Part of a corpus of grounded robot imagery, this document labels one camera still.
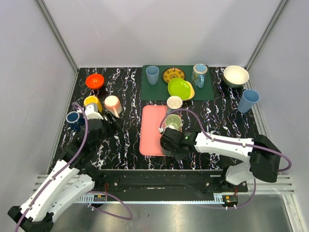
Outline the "pale green mug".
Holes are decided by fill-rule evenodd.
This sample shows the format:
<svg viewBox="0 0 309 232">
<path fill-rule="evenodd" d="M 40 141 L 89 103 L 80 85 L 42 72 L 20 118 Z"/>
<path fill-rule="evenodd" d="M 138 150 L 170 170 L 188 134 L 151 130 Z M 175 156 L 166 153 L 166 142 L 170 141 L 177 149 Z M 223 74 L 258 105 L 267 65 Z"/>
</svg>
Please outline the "pale green mug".
<svg viewBox="0 0 309 232">
<path fill-rule="evenodd" d="M 180 131 L 181 127 L 182 127 L 181 117 L 179 115 L 176 115 L 176 114 L 168 115 L 165 119 L 165 127 Z"/>
</svg>

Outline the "dark blue mug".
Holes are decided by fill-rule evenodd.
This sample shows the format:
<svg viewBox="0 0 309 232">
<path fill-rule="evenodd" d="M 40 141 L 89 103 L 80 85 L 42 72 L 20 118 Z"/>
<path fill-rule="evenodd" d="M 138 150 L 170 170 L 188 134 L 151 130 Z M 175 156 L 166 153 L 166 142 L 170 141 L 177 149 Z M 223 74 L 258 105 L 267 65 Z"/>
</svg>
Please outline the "dark blue mug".
<svg viewBox="0 0 309 232">
<path fill-rule="evenodd" d="M 79 132 L 81 127 L 85 125 L 85 120 L 78 112 L 72 111 L 66 115 L 66 123 L 72 130 Z"/>
</svg>

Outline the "pink mug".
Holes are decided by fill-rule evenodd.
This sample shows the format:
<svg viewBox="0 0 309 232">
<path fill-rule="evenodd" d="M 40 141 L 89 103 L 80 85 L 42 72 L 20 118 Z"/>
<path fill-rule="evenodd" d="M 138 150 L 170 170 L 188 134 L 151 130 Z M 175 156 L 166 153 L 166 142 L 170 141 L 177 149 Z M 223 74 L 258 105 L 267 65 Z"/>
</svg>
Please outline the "pink mug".
<svg viewBox="0 0 309 232">
<path fill-rule="evenodd" d="M 110 111 L 114 116 L 119 118 L 122 111 L 120 100 L 117 96 L 110 95 L 104 100 L 106 110 Z"/>
</svg>

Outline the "yellow mug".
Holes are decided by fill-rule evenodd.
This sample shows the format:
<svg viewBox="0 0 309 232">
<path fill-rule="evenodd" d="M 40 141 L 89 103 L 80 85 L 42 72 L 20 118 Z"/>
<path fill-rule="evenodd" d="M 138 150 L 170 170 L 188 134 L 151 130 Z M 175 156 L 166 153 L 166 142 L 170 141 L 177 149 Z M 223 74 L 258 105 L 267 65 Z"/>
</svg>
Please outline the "yellow mug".
<svg viewBox="0 0 309 232">
<path fill-rule="evenodd" d="M 84 106 L 86 107 L 87 105 L 91 104 L 91 103 L 95 103 L 98 107 L 98 111 L 100 113 L 103 112 L 103 106 L 100 102 L 100 100 L 98 99 L 98 97 L 96 96 L 88 96 L 84 99 Z"/>
</svg>

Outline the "small white cup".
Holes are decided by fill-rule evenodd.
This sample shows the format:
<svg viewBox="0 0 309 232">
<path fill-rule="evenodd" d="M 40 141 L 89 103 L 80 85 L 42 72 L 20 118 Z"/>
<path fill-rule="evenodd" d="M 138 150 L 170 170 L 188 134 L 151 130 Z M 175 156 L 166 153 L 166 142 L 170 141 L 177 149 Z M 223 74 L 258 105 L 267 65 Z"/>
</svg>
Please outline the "small white cup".
<svg viewBox="0 0 309 232">
<path fill-rule="evenodd" d="M 169 114 L 171 111 L 180 109 L 183 105 L 183 101 L 178 96 L 170 96 L 167 99 L 167 114 Z"/>
</svg>

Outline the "dark grey glass mug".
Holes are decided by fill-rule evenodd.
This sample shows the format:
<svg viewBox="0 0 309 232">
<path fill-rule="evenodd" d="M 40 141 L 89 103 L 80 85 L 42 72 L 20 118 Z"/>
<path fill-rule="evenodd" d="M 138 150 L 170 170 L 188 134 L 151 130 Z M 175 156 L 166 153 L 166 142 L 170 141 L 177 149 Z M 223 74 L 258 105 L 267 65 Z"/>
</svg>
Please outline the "dark grey glass mug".
<svg viewBox="0 0 309 232">
<path fill-rule="evenodd" d="M 173 149 L 170 148 L 169 146 L 167 145 L 162 145 L 161 146 L 161 152 L 164 156 L 167 156 L 167 157 L 173 157 Z"/>
</svg>

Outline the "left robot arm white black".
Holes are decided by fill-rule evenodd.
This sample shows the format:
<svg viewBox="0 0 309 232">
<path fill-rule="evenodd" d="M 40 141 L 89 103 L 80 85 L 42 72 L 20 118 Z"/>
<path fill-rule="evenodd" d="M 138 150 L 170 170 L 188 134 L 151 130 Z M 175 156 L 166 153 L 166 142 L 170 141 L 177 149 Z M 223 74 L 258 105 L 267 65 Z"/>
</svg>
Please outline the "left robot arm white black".
<svg viewBox="0 0 309 232">
<path fill-rule="evenodd" d="M 87 121 L 63 149 L 53 170 L 35 193 L 8 216 L 15 230 L 49 232 L 59 217 L 87 192 L 100 191 L 104 176 L 88 166 L 101 142 L 123 131 L 124 121 L 111 113 Z"/>
</svg>

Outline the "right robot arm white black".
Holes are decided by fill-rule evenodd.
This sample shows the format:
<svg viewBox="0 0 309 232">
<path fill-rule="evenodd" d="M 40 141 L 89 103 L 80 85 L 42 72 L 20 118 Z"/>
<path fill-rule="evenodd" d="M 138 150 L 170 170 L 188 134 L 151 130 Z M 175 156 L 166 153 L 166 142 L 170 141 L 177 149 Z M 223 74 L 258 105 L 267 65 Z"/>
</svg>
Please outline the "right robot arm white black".
<svg viewBox="0 0 309 232">
<path fill-rule="evenodd" d="M 172 128 L 160 129 L 160 145 L 164 155 L 182 160 L 191 152 L 218 154 L 239 160 L 229 166 L 219 179 L 223 191 L 231 191 L 236 185 L 254 178 L 268 183 L 277 181 L 280 150 L 264 135 L 256 138 L 231 138 L 210 135 L 202 131 L 181 132 Z"/>
</svg>

